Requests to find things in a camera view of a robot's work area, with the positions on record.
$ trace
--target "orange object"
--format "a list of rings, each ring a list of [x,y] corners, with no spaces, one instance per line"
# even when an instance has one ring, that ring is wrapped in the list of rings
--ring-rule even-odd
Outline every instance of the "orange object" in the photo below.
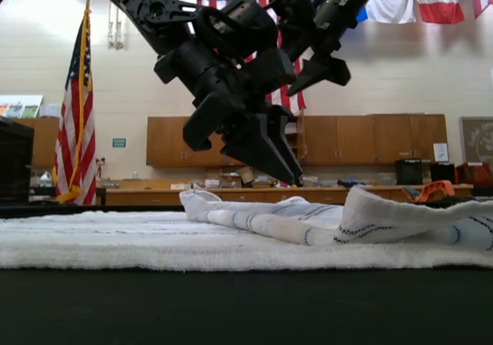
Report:
[[[442,191],[445,196],[455,196],[454,186],[450,181],[437,181],[426,185],[420,196],[414,199],[417,203],[426,203],[431,196],[439,191]]]

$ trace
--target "wooden countertop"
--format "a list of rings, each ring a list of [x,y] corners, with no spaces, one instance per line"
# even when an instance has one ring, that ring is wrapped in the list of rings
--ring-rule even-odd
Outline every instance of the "wooden countertop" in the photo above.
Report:
[[[424,186],[411,186],[413,189],[423,189]],[[395,191],[404,186],[365,186],[362,189],[374,191]],[[454,189],[473,189],[473,185],[455,185]],[[108,194],[120,193],[181,193],[181,189],[107,189]],[[206,189],[212,193],[299,193],[305,191],[347,192],[346,187],[300,187],[300,188],[269,188],[269,189]]]

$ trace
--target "poster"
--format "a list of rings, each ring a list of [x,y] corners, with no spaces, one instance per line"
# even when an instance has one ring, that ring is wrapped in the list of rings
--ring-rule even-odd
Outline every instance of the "poster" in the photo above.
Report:
[[[0,116],[7,118],[35,118],[43,100],[42,95],[0,95]]]

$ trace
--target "green sign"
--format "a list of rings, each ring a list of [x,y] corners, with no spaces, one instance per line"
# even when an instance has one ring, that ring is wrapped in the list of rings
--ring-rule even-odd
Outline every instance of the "green sign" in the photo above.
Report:
[[[126,139],[113,139],[113,147],[120,149],[126,148]]]

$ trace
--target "folded towel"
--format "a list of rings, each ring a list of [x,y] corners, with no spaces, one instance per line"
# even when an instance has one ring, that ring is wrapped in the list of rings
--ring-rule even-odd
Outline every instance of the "folded towel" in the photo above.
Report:
[[[300,197],[277,204],[223,203],[202,190],[181,193],[180,199],[189,220],[305,246],[399,242],[493,249],[493,202],[432,209],[382,199],[358,187],[350,191],[344,208]]]

